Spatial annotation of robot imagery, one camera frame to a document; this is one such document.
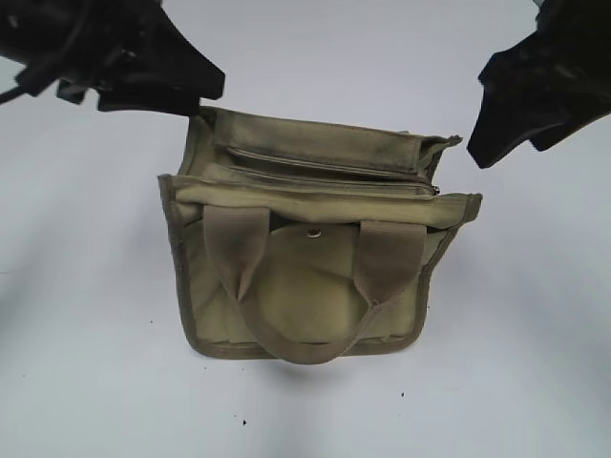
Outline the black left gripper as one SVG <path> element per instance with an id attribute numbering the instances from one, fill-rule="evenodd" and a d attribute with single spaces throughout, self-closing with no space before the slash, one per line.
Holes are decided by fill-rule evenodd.
<path id="1" fill-rule="evenodd" d="M 39 95 L 53 83 L 58 95 L 93 89 L 101 112 L 190 116 L 224 91 L 225 73 L 160 1 L 3 1 L 1 55 L 23 65 L 4 95 Z M 134 83 L 135 60 L 151 84 Z"/>

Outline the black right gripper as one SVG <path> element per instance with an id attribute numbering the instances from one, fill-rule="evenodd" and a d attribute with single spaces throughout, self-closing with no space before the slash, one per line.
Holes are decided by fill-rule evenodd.
<path id="1" fill-rule="evenodd" d="M 536 31 L 494 53 L 478 77 L 483 95 L 467 149 L 481 169 L 525 142 L 546 151 L 610 114 L 610 67 L 593 63 L 610 61 L 610 2 L 534 4 Z"/>

